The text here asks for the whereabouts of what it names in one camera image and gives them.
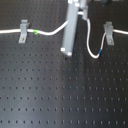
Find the cable clip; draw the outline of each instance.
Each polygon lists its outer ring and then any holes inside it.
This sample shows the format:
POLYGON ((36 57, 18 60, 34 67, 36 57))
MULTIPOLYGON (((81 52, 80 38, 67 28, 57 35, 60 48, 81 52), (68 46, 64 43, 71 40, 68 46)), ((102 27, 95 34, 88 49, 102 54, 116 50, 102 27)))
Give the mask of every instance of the cable clip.
POLYGON ((104 30, 106 33, 107 44, 114 45, 112 22, 106 22, 106 24, 104 24, 104 30))
POLYGON ((29 27, 30 23, 28 23, 28 20, 22 20, 20 24, 20 29, 21 29, 21 35, 19 39, 19 43, 25 43, 26 38, 27 38, 27 29, 29 27))

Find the metal bracket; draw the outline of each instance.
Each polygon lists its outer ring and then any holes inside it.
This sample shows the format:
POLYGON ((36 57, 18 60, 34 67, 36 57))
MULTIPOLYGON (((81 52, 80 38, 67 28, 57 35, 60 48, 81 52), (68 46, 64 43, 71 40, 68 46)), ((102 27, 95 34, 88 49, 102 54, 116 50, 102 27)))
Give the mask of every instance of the metal bracket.
POLYGON ((28 20, 22 20, 20 24, 20 29, 21 29, 21 35, 19 39, 19 43, 25 43, 26 38, 27 38, 27 29, 29 27, 30 23, 28 23, 28 20))
POLYGON ((88 18, 88 6, 86 6, 86 8, 83 10, 83 20, 87 20, 88 18))
POLYGON ((107 44, 114 45, 112 22, 106 22, 106 24, 104 24, 104 30, 106 32, 107 44))

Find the white wire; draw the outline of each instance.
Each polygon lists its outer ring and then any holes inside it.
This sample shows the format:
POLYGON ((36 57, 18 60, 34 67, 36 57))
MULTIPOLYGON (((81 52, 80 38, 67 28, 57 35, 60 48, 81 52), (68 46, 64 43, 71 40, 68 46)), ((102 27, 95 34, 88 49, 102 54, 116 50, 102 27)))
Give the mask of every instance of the white wire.
POLYGON ((12 29, 12 30, 0 30, 0 34, 6 34, 6 33, 17 33, 21 32, 20 29, 12 29))
MULTIPOLYGON (((53 32, 44 32, 44 31, 37 30, 37 33, 38 33, 38 34, 42 34, 42 35, 47 35, 47 36, 54 35, 54 34, 56 34, 57 32, 59 32, 60 30, 62 30, 67 24, 68 24, 68 21, 64 22, 59 28, 57 28, 57 29, 54 30, 53 32)), ((33 33, 34 29, 28 29, 27 31, 33 33)), ((0 31, 0 34, 17 33, 17 32, 21 32, 21 30, 20 30, 20 29, 1 30, 1 31, 0 31)))
POLYGON ((121 31, 121 30, 114 29, 113 32, 128 35, 128 32, 126 32, 126 31, 121 31))
POLYGON ((83 15, 84 13, 82 11, 79 11, 78 12, 78 15, 83 15))
MULTIPOLYGON (((90 23, 90 20, 87 19, 87 26, 88 26, 88 32, 87 32, 87 49, 88 49, 88 52, 89 54, 91 55, 91 57, 93 57, 94 59, 97 59, 99 58, 99 53, 97 55, 94 55, 91 50, 90 50, 90 47, 89 47, 89 38, 90 38, 90 32, 91 32, 91 23, 90 23)), ((105 36, 106 36, 106 33, 103 34, 103 37, 102 37, 102 43, 101 43, 101 47, 100 47, 100 52, 101 50, 103 49, 103 46, 104 46, 104 39, 105 39, 105 36)))
POLYGON ((68 21, 64 22, 59 28, 57 28, 53 32, 43 32, 43 31, 37 30, 37 33, 38 34, 42 34, 42 35, 46 35, 46 36, 55 35, 57 32, 59 32, 60 30, 62 30, 67 24, 68 24, 68 21))

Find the black optical breadboard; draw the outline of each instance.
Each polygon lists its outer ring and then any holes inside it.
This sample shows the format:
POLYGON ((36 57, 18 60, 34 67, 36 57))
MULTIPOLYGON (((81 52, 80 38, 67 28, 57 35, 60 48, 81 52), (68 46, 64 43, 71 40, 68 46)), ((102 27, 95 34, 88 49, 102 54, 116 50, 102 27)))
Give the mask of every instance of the black optical breadboard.
MULTIPOLYGON (((67 0, 0 0, 0 30, 53 31, 65 22, 67 0)), ((128 2, 89 4, 90 48, 97 54, 103 24, 128 31, 128 2)), ((86 47, 87 23, 79 16, 73 56, 60 52, 64 30, 53 36, 0 35, 0 128, 128 128, 128 36, 114 33, 114 46, 99 59, 86 47)))

